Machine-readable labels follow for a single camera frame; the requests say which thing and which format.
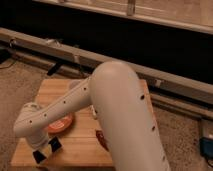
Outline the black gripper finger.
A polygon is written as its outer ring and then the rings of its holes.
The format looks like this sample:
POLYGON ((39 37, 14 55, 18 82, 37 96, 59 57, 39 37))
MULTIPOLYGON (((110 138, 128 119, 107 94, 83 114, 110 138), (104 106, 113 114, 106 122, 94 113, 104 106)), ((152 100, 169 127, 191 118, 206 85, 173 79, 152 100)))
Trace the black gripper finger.
POLYGON ((46 156, 39 150, 33 152, 33 157, 37 164, 40 164, 42 161, 46 159, 46 156))
POLYGON ((62 147, 59 139, 57 137, 53 137, 50 141, 49 141, 49 145, 51 146, 51 150, 53 152, 57 151, 58 149, 60 149, 62 147))

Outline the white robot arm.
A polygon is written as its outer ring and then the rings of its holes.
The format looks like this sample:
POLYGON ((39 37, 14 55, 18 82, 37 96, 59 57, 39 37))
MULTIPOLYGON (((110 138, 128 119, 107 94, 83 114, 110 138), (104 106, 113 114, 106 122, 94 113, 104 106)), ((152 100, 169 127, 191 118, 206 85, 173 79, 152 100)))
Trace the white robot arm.
POLYGON ((14 133, 40 148, 47 139, 47 125, 88 106, 95 109, 116 171, 171 171, 140 79, 121 61, 100 64, 45 108, 35 103, 24 105, 14 133))

